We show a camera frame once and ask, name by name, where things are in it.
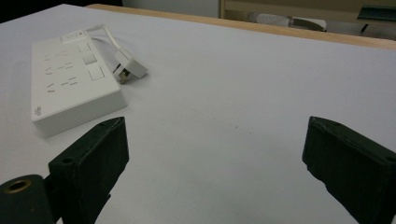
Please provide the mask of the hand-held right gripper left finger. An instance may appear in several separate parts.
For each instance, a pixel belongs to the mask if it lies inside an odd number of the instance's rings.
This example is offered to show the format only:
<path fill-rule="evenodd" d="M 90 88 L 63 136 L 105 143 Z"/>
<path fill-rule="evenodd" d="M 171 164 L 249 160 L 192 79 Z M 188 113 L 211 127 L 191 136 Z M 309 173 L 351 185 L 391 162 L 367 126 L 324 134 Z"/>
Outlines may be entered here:
<path fill-rule="evenodd" d="M 124 117 L 103 121 L 49 163 L 64 224 L 94 224 L 129 161 Z"/>

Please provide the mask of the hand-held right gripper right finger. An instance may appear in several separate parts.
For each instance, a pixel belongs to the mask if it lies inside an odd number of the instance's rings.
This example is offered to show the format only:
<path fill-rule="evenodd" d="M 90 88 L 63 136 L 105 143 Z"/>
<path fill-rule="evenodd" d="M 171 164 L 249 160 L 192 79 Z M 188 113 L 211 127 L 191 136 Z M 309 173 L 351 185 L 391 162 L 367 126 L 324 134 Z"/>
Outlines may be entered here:
<path fill-rule="evenodd" d="M 390 224 L 396 217 L 396 153 L 347 126 L 308 121 L 303 162 L 359 224 Z"/>

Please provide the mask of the white power strip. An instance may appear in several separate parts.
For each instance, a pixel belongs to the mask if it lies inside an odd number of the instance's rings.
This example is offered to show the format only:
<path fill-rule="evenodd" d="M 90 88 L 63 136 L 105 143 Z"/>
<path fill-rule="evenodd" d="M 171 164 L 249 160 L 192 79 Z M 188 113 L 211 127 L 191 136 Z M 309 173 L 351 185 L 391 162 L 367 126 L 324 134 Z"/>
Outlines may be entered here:
<path fill-rule="evenodd" d="M 85 31 L 32 45 L 31 121 L 43 137 L 127 106 L 120 85 Z"/>

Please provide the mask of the white power plug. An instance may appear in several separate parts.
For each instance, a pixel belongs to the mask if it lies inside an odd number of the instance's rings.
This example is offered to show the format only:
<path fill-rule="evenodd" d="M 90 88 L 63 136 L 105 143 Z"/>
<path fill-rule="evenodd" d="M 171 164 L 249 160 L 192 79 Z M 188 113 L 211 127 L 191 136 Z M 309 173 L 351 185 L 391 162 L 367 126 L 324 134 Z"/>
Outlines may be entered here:
<path fill-rule="evenodd" d="M 129 80 L 129 75 L 142 78 L 148 71 L 144 65 L 135 60 L 132 54 L 124 48 L 119 48 L 117 50 L 115 58 L 119 64 L 114 72 L 116 72 L 120 66 L 122 67 L 122 71 L 119 73 L 121 85 Z"/>

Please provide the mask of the dark green box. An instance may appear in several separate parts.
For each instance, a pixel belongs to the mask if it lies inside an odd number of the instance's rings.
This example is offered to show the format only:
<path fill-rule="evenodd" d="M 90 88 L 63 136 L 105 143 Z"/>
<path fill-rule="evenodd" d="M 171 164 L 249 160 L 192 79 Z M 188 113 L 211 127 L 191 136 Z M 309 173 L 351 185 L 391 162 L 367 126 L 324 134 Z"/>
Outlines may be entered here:
<path fill-rule="evenodd" d="M 396 22 L 396 7 L 363 6 L 357 19 Z"/>

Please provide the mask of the grey padded chair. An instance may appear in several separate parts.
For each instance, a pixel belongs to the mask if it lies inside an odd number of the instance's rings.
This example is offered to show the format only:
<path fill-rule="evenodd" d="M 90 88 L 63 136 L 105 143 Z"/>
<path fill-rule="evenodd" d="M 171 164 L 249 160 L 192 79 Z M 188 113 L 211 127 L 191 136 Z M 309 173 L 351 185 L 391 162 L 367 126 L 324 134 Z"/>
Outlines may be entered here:
<path fill-rule="evenodd" d="M 302 28 L 312 31 L 326 32 L 327 23 L 324 20 L 316 20 L 301 17 L 279 16 L 265 13 L 248 13 L 247 20 L 259 24 L 268 24 L 282 27 Z"/>

